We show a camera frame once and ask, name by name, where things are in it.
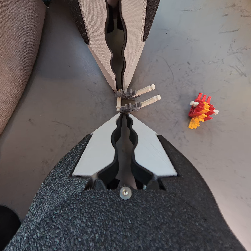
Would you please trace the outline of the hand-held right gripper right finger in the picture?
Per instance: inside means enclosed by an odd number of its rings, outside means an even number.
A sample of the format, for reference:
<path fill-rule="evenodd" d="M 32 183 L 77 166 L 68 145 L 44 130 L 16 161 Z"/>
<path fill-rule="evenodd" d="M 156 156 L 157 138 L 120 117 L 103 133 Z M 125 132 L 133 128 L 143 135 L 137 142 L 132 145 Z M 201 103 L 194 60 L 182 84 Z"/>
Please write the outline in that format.
<path fill-rule="evenodd" d="M 127 114 L 129 139 L 133 144 L 131 172 L 138 190 L 146 189 L 151 180 L 177 177 L 158 134 L 131 114 Z"/>

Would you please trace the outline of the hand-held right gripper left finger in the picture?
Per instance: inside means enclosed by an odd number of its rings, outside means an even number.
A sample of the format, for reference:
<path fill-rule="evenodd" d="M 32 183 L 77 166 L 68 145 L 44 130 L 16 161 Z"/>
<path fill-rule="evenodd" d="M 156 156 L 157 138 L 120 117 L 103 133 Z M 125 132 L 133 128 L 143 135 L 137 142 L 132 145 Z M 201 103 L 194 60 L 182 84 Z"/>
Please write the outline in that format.
<path fill-rule="evenodd" d="M 118 113 L 91 134 L 72 176 L 99 179 L 105 186 L 115 179 L 119 170 L 116 143 L 121 137 L 122 119 Z"/>

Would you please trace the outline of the person's beige sweatshirt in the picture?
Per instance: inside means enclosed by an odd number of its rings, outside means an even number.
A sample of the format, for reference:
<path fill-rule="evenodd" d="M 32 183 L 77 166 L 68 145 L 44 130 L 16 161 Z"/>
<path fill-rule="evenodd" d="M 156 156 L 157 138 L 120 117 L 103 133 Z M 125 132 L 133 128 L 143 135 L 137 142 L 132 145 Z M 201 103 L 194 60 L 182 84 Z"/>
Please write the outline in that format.
<path fill-rule="evenodd" d="M 46 6 L 42 0 L 0 1 L 0 133 L 31 75 L 45 14 Z"/>

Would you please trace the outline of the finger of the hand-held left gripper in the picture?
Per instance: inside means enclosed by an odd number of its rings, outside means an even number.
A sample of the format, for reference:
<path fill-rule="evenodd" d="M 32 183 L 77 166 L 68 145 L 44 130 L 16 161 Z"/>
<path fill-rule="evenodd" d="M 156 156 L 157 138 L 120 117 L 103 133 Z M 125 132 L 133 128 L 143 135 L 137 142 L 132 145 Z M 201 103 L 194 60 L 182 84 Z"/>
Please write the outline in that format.
<path fill-rule="evenodd" d="M 124 69 L 122 71 L 122 85 L 126 90 L 132 80 L 144 40 L 147 0 L 120 1 L 120 15 L 125 32 L 125 41 L 122 49 Z"/>
<path fill-rule="evenodd" d="M 112 52 L 107 44 L 108 3 L 105 0 L 79 0 L 78 2 L 87 33 L 89 50 L 108 84 L 116 92 L 117 80 L 111 65 Z"/>

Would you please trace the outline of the red and yellow connector stack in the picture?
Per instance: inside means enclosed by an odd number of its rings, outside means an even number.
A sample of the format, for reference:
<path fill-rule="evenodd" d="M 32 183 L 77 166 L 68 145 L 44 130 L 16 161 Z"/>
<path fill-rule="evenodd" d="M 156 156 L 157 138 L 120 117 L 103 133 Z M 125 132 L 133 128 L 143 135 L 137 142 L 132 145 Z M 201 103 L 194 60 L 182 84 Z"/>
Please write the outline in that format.
<path fill-rule="evenodd" d="M 188 128 L 196 129 L 200 126 L 200 122 L 213 119 L 211 115 L 217 115 L 218 110 L 210 104 L 211 96 L 199 93 L 195 101 L 190 102 L 190 111 L 188 116 L 191 118 Z"/>

